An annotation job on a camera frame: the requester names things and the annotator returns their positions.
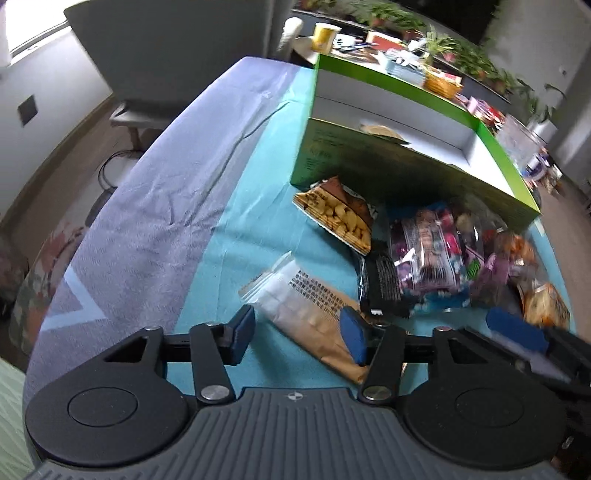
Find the window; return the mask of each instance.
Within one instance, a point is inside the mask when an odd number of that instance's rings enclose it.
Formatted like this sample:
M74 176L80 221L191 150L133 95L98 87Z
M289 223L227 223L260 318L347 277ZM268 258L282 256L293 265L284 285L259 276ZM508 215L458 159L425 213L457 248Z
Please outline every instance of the window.
M8 0L6 34L12 51L39 34L64 23L64 9L80 0Z

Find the orange basket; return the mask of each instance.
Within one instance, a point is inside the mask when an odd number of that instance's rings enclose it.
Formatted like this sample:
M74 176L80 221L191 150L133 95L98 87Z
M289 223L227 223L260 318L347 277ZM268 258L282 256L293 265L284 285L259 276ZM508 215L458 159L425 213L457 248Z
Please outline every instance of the orange basket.
M425 71L426 80L423 87L438 95L441 95L442 97L453 100L454 97L462 90L462 85L448 82L443 77L443 72L441 73L441 76L439 76L437 72L439 71L434 71L432 69L427 69Z

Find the clear plastic bag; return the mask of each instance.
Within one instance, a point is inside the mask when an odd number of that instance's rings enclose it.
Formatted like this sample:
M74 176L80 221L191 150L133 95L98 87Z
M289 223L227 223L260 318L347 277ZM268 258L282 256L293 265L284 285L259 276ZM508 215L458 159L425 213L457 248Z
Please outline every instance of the clear plastic bag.
M471 194L452 202L452 211L467 276L472 281L494 252L495 237L505 232L507 225L482 200Z
M239 292L244 303L263 313L283 334L322 363L355 383L367 367L351 358L340 335L339 312L359 306L348 296L304 272L291 252Z
M390 256L403 292L420 296L431 291L460 292L466 287L456 227L444 204L394 220L390 234Z

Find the yellow paper cup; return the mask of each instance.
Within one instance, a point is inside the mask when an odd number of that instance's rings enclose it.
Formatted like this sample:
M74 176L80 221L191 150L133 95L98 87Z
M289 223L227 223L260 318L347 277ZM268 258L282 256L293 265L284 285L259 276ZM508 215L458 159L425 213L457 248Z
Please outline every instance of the yellow paper cup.
M312 50L328 55L332 50L336 34L339 32L340 27L328 23L317 23L312 37Z

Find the white curtain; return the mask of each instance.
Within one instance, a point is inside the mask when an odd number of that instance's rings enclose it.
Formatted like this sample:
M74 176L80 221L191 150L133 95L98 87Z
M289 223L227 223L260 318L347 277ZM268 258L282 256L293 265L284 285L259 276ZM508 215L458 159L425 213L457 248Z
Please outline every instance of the white curtain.
M10 51L6 37L6 5L0 0L0 69L10 64Z

